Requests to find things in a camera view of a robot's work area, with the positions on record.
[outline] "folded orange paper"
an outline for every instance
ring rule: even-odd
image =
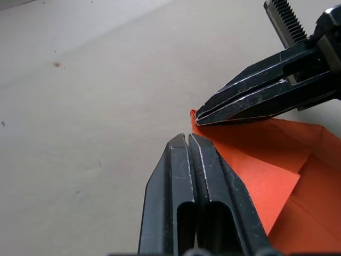
[[[280,119],[197,126],[245,183],[272,245],[341,251],[341,141],[320,125]]]

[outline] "black plastic part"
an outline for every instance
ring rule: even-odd
[[[285,48],[306,40],[305,31],[287,0],[268,0],[264,8]]]
[[[140,254],[181,255],[198,246],[211,253],[255,255],[271,248],[249,193],[213,144],[179,134],[146,187]]]
[[[268,0],[264,6],[290,47],[246,68],[217,91],[196,112],[198,125],[258,122],[340,98],[341,5],[319,17],[309,38],[286,0]]]

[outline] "orange paper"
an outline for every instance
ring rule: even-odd
[[[320,125],[280,119],[199,127],[194,114],[193,132],[210,139],[243,180],[275,248],[341,251],[337,137]]]

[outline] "white surface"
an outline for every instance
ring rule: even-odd
[[[282,45],[262,1],[42,2],[0,12],[1,255],[136,252],[167,140]],[[336,3],[293,6],[311,32]],[[286,115],[340,135],[337,108]]]

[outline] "white table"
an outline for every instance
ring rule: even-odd
[[[292,1],[310,34],[339,1]],[[282,45],[251,0],[38,0],[0,12],[0,248],[136,252],[145,184],[189,110]],[[340,102],[283,117],[341,136]]]

